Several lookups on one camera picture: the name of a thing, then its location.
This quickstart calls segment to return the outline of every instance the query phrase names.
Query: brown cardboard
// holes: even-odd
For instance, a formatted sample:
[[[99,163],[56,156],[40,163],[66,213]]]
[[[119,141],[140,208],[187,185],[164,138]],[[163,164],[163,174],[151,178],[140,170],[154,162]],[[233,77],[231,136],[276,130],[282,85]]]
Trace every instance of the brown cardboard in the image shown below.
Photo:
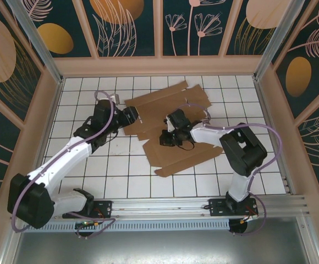
[[[161,167],[155,170],[155,173],[161,177],[183,171],[222,153],[222,148],[204,143],[196,143],[195,148],[190,151],[178,147],[160,146],[159,136],[162,129],[167,129],[163,122],[166,115],[187,102],[196,103],[205,108],[211,105],[206,93],[199,85],[191,89],[187,88],[188,84],[183,81],[178,85],[125,101],[127,106],[136,107],[139,119],[124,128],[124,132],[126,135],[137,135],[139,140],[149,139],[144,144],[144,150],[150,165]],[[191,122],[206,117],[206,113],[200,107],[185,106],[182,110]],[[185,142],[183,148],[191,149],[192,145]]]

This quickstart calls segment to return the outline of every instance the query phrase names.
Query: metal base plate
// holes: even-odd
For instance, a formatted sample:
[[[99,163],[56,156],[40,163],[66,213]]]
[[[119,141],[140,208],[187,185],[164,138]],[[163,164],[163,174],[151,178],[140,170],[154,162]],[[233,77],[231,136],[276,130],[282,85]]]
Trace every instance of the metal base plate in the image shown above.
[[[226,205],[226,199],[210,199],[208,201],[211,216],[248,216],[258,215],[256,200],[254,198],[246,198],[244,204],[233,213]]]
[[[110,218],[112,213],[112,201],[95,201],[94,202],[94,210],[91,211],[90,214],[85,213],[84,211],[76,212],[82,216],[85,217],[91,217],[91,218],[100,218],[100,213],[104,216],[104,218]],[[68,213],[65,213],[62,215],[62,218],[64,219],[75,219],[75,216],[72,216]]]

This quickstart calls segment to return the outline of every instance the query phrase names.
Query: white tile floor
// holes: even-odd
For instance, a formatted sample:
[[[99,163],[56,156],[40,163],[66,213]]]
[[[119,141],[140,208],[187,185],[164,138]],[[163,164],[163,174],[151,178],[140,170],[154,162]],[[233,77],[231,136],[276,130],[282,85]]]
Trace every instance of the white tile floor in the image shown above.
[[[45,161],[57,153],[72,132],[93,114],[93,91],[118,93],[120,102],[187,80],[189,86],[200,84],[212,106],[212,124],[227,126],[240,122],[265,123],[254,83],[250,76],[154,76],[118,78],[70,78],[64,90],[45,152]],[[268,151],[274,153],[267,130],[252,128]],[[142,149],[145,141],[125,136],[123,131],[113,141],[100,147],[79,163],[61,182],[59,192],[83,188],[97,199],[197,197],[225,195],[232,180],[232,169],[225,154],[161,178],[154,173]],[[255,178],[251,191],[259,195],[285,194],[284,181],[277,163]]]

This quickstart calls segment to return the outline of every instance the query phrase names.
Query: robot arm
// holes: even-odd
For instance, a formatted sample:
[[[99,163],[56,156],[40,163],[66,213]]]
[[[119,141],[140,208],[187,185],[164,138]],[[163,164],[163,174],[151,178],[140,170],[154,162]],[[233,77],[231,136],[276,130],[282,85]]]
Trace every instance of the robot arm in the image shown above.
[[[68,212],[86,212],[88,215],[94,209],[94,197],[81,189],[74,189],[71,192],[54,195],[53,191],[58,183],[77,165],[80,161],[89,157],[99,147],[106,143],[107,136],[117,133],[119,128],[133,124],[138,118],[135,107],[127,107],[119,110],[113,103],[113,119],[107,129],[96,138],[83,142],[75,148],[69,149],[77,142],[84,141],[96,135],[105,127],[111,115],[110,101],[99,100],[95,105],[93,116],[90,116],[84,124],[74,132],[74,137],[54,157],[38,169],[30,172],[27,176],[17,174],[10,182],[8,197],[8,212],[13,213],[15,203],[22,190],[39,173],[51,164],[62,152],[68,150],[56,162],[38,178],[27,193],[23,196],[18,206],[16,216],[34,228],[43,227],[53,216],[59,216]]]
[[[262,165],[267,151],[249,127],[221,129],[201,121],[188,120],[181,109],[169,114],[165,121],[168,129],[162,131],[162,146],[181,146],[183,141],[207,143],[224,149],[233,168],[232,184],[226,194],[226,204],[234,212],[249,196],[253,170]]]

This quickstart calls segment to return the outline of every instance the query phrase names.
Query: cardboard sheet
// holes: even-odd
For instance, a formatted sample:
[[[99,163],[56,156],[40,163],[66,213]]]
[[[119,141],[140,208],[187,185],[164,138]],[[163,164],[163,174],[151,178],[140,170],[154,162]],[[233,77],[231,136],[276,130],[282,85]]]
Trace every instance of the cardboard sheet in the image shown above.
[[[139,119],[134,124],[124,128],[124,132],[126,135],[137,135],[139,140],[149,139],[144,144],[146,156],[151,166],[161,167],[155,172],[162,177],[183,171],[222,153],[222,148],[204,143],[196,143],[195,148],[190,151],[178,147],[160,146],[159,136],[162,129],[167,128],[164,123],[166,115],[187,102],[196,103],[206,108],[211,105],[206,93],[199,85],[187,88],[187,82],[183,81],[163,90],[125,101],[127,106],[136,107]],[[184,106],[181,109],[191,122],[206,117],[205,112],[200,107]],[[192,145],[185,142],[183,148],[191,149]]]

